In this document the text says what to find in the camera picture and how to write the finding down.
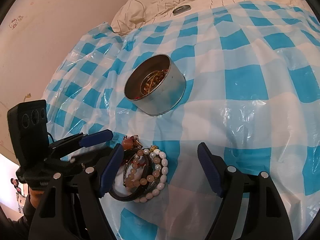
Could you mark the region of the person's left hand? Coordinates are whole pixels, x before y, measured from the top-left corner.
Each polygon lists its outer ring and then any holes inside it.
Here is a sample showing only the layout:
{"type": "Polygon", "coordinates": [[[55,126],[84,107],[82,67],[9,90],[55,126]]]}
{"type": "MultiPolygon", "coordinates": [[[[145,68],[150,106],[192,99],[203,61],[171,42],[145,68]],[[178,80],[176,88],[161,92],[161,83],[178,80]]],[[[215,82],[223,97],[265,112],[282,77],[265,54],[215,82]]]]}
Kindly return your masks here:
{"type": "Polygon", "coordinates": [[[23,207],[23,214],[25,217],[34,215],[43,194],[44,191],[33,190],[31,187],[29,188],[29,194],[25,199],[25,204],[23,207]]]}

